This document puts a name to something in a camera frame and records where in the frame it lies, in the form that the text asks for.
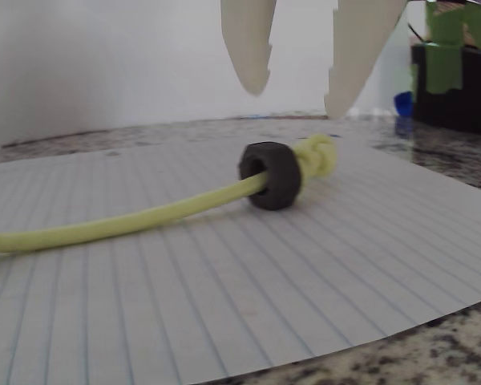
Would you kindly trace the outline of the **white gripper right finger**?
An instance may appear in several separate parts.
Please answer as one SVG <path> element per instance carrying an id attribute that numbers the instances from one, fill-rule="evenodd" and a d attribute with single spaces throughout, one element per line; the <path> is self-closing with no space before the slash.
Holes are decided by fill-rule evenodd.
<path id="1" fill-rule="evenodd" d="M 404 1 L 341 0 L 333 11 L 333 66 L 326 115 L 339 119 L 360 96 L 406 8 Z"/>

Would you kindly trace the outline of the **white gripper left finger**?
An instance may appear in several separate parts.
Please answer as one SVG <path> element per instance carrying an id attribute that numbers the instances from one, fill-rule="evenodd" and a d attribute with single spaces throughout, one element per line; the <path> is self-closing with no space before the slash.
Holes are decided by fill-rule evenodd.
<path id="1" fill-rule="evenodd" d="M 237 78 L 250 95 L 261 95 L 269 80 L 269 37 L 275 8 L 273 0 L 220 2 L 224 44 Z"/>

